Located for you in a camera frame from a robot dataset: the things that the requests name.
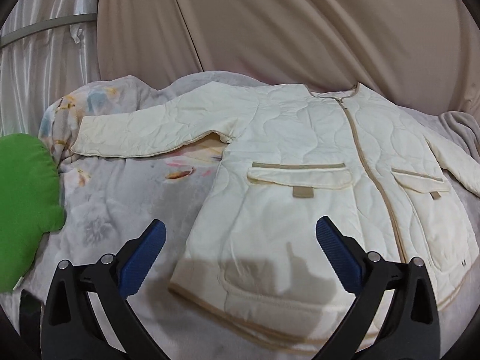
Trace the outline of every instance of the beige fabric backdrop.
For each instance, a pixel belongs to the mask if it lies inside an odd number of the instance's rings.
[[[480,30],[461,0],[100,0],[102,79],[155,88],[196,71],[342,91],[360,81],[480,121]]]

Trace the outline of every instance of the pocket flap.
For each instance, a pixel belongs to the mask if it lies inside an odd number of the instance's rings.
[[[276,165],[253,163],[247,173],[252,181],[263,181],[291,187],[340,190],[352,184],[352,174],[345,164]]]
[[[392,174],[401,186],[420,193],[450,191],[450,187],[442,178],[400,169],[392,169]]]

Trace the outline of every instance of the silver screw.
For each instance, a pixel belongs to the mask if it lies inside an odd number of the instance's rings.
[[[376,251],[371,251],[368,253],[368,259],[374,263],[380,261],[382,257]]]
[[[416,266],[423,266],[423,264],[424,264],[423,259],[421,259],[420,257],[414,257],[413,258],[413,263]]]
[[[68,261],[67,259],[63,259],[62,261],[60,261],[58,263],[58,268],[59,269],[65,269],[68,267],[68,264],[70,264],[70,261]]]
[[[102,264],[110,264],[113,261],[113,255],[112,254],[104,254],[102,258],[100,259],[102,261]]]

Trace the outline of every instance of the jacket pocket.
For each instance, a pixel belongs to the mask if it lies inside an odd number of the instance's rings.
[[[246,176],[248,190],[222,253],[221,282],[229,293],[264,302],[330,302],[342,289],[315,225],[328,215],[364,246],[351,172],[344,164],[253,163]]]
[[[392,169],[420,221],[433,264],[447,272],[468,255],[464,220],[450,185],[442,178]]]

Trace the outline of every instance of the white satin curtain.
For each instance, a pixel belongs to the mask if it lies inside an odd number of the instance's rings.
[[[97,0],[19,0],[0,35],[56,17],[94,13]],[[0,136],[37,135],[57,99],[100,80],[97,24],[63,26],[30,35],[0,50]]]

